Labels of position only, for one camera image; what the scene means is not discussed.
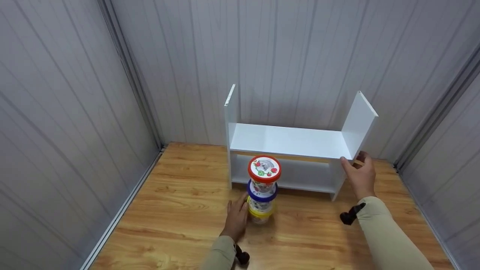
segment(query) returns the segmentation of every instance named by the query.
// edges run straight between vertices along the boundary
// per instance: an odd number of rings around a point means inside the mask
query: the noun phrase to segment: wall panel
[[[380,115],[365,149],[394,161],[480,42],[480,3],[119,0],[163,140],[224,144],[245,123],[339,129],[356,91]]]
[[[0,37],[0,268],[77,269],[157,148],[96,0],[2,0]]]
[[[402,175],[461,269],[480,263],[480,76]]]

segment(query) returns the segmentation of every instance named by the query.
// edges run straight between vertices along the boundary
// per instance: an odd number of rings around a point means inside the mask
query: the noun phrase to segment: white shelf
[[[335,200],[345,181],[340,157],[353,160],[378,114],[359,91],[350,107],[341,131],[293,128],[240,123],[240,96],[232,85],[225,100],[225,131],[230,184],[247,183],[247,166],[252,155],[328,159],[329,163],[280,159],[280,187],[327,192]]]
[[[253,156],[232,155],[232,182],[246,184],[250,180],[247,167]],[[328,163],[278,159],[282,176],[278,186],[317,192],[335,193]]]
[[[238,123],[232,151],[352,159],[341,131]]]

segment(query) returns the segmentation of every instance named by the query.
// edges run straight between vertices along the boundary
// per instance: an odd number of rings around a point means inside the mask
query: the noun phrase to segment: shelf board
[[[352,159],[340,131],[269,125],[236,124],[230,150]]]
[[[232,154],[232,182],[248,183],[250,176],[247,167],[253,156]],[[328,163],[302,160],[278,160],[282,166],[282,176],[278,186],[317,192],[335,193]]]

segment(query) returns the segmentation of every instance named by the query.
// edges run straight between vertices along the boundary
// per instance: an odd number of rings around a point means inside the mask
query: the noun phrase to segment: finger
[[[340,158],[340,162],[342,164],[343,170],[347,174],[347,176],[350,175],[350,172],[352,171],[353,167],[350,165],[349,161],[345,157]]]
[[[370,155],[367,153],[367,152],[363,152],[364,156],[365,156],[365,167],[368,167],[368,168],[371,168],[373,167],[373,160],[372,160],[372,157],[370,157]]]
[[[357,156],[356,160],[359,160],[361,162],[365,162],[365,157],[366,157],[367,152],[365,151],[360,151],[359,155]]]
[[[362,167],[362,166],[361,166],[360,164],[358,164],[358,163],[354,163],[352,166],[353,166],[355,169],[360,169],[360,168]]]
[[[240,210],[240,216],[244,217],[244,219],[246,220],[247,215],[248,215],[248,203],[244,202]]]
[[[240,211],[243,203],[247,200],[247,197],[248,197],[248,193],[243,193],[240,198],[235,202],[235,207],[237,209],[237,211]]]

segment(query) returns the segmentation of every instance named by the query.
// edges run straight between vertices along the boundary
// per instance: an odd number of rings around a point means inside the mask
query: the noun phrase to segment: hand
[[[345,170],[347,174],[355,197],[357,197],[358,200],[369,196],[377,197],[373,190],[376,173],[372,158],[367,152],[360,151],[357,160],[364,162],[364,165],[361,166],[360,164],[354,163],[352,166],[346,158],[340,158],[343,170]]]
[[[245,232],[247,226],[248,204],[246,202],[248,193],[244,193],[235,202],[228,201],[227,220],[220,235],[230,236],[236,243]]]

